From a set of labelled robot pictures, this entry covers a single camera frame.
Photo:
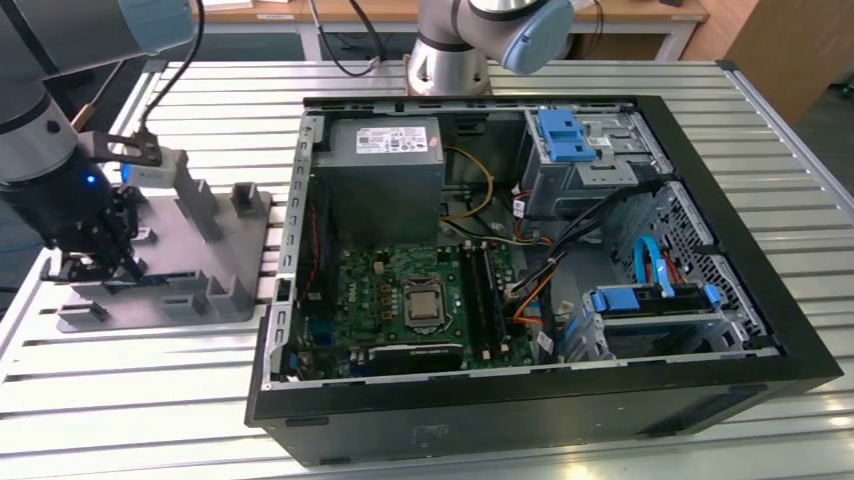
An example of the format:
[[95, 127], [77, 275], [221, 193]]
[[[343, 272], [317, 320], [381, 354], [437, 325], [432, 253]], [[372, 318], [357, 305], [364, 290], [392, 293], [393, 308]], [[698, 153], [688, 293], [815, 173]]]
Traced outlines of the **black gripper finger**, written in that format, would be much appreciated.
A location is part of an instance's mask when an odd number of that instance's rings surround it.
[[136, 187], [112, 187], [111, 204], [104, 211], [105, 231], [108, 232], [108, 258], [116, 268], [121, 268], [123, 277], [139, 281], [143, 269], [133, 257], [132, 240], [139, 234], [137, 205], [144, 197]]
[[41, 267], [40, 280], [54, 283], [88, 283], [109, 280], [117, 268], [99, 262], [88, 262], [85, 255], [52, 252]]

